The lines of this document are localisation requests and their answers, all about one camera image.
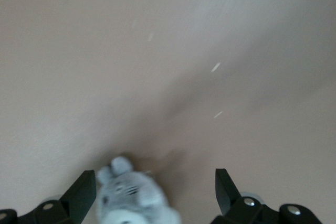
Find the gray plush toy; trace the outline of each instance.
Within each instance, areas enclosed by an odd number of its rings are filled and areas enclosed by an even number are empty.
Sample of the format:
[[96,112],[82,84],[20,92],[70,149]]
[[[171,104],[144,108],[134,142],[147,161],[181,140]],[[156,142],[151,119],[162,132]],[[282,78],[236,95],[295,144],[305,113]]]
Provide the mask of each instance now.
[[97,174],[102,184],[97,197],[100,224],[181,224],[157,183],[135,172],[125,157],[112,160]]

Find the plush toy head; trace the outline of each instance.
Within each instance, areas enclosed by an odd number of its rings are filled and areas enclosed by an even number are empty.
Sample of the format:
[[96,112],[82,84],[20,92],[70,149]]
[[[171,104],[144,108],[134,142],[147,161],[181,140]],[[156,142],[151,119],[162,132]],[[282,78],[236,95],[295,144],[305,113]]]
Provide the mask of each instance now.
[[125,157],[97,175],[102,184],[97,197],[100,224],[180,224],[178,212],[169,207],[162,189],[145,173],[135,172]]

